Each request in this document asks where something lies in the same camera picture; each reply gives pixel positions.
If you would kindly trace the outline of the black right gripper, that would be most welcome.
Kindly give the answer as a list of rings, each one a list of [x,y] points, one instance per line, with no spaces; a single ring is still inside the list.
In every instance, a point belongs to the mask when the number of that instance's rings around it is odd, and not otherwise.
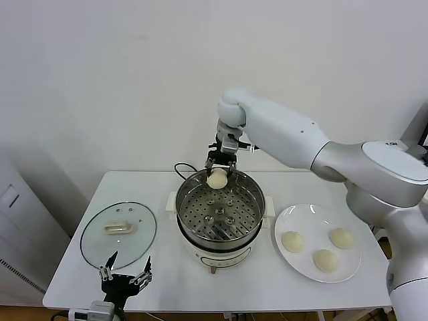
[[[238,142],[233,134],[221,135],[217,134],[215,142],[208,146],[209,152],[205,169],[207,176],[210,176],[213,170],[213,165],[229,165],[227,169],[227,180],[231,180],[236,171]]]

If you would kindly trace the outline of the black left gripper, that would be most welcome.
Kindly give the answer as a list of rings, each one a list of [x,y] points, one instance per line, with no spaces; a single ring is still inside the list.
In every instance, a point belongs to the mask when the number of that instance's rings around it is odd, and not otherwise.
[[[148,257],[143,271],[137,276],[112,275],[117,255],[118,251],[115,251],[98,271],[101,279],[106,280],[101,282],[101,290],[105,293],[104,301],[113,303],[116,310],[123,310],[127,299],[137,296],[152,281],[151,256]]]

